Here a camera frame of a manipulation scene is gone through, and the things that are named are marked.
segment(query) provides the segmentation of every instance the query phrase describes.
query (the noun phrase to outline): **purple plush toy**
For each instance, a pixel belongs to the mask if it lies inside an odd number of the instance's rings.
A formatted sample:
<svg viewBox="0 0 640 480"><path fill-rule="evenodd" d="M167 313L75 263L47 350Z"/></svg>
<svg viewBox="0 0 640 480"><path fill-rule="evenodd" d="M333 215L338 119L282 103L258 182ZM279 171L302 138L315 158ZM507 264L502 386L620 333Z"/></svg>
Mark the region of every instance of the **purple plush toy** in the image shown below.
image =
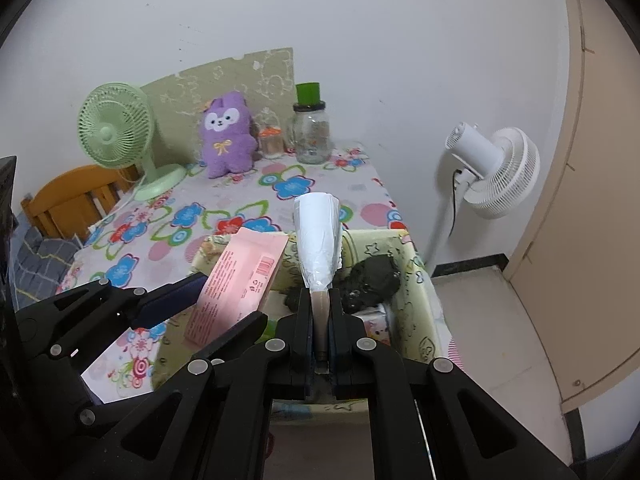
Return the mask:
<svg viewBox="0 0 640 480"><path fill-rule="evenodd" d="M251 114L242 92L233 91L213 99L200 123L202 160L207 163L209 178L249 171L251 154L258 142L249 133Z"/></svg>

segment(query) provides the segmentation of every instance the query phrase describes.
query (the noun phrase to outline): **wooden chair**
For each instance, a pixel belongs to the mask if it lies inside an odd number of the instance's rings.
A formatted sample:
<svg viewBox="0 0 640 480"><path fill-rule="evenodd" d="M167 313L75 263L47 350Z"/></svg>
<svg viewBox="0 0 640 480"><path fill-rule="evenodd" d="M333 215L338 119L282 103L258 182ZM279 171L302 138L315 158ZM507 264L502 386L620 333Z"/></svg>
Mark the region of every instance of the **wooden chair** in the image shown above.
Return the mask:
<svg viewBox="0 0 640 480"><path fill-rule="evenodd" d="M75 168L56 177L32 199L20 202L31 225L43 236L71 238L74 234L84 242L88 227L102 218L94 198L108 213L118 201L116 188L128 191L138 179L135 166L123 170L107 170L90 165Z"/></svg>

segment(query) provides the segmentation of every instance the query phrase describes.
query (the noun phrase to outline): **beige door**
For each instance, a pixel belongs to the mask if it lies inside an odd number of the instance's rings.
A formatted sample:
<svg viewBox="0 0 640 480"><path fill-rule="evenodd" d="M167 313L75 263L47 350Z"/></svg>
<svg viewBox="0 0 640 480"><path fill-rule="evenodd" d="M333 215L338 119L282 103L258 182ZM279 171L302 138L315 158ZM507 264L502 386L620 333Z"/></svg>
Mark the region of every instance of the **beige door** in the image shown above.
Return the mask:
<svg viewBox="0 0 640 480"><path fill-rule="evenodd" d="M511 276L564 411L640 365L640 55L604 0L578 5L575 133L555 197Z"/></svg>

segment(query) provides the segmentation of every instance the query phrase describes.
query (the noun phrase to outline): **pink package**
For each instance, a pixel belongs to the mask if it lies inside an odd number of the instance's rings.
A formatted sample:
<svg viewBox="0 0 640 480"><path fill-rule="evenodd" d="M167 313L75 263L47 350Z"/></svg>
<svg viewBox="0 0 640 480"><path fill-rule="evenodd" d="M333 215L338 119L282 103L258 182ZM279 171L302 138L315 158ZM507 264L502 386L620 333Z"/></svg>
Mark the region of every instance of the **pink package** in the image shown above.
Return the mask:
<svg viewBox="0 0 640 480"><path fill-rule="evenodd" d="M202 348L260 307L289 237L244 227L232 235L187 323L187 343Z"/></svg>

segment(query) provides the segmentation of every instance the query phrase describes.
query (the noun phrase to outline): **green fan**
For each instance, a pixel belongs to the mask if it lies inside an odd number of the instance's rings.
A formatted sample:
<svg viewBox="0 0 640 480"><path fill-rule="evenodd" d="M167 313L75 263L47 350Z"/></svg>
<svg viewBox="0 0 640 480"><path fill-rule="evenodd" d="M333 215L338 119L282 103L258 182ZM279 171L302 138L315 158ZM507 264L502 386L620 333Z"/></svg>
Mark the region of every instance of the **green fan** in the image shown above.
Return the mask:
<svg viewBox="0 0 640 480"><path fill-rule="evenodd" d="M156 168L151 157L155 125L153 110L142 90L124 83L107 83L84 100L78 114L78 139L84 152L104 168L117 170L141 161L145 177L134 198L150 200L186 175L179 164Z"/></svg>

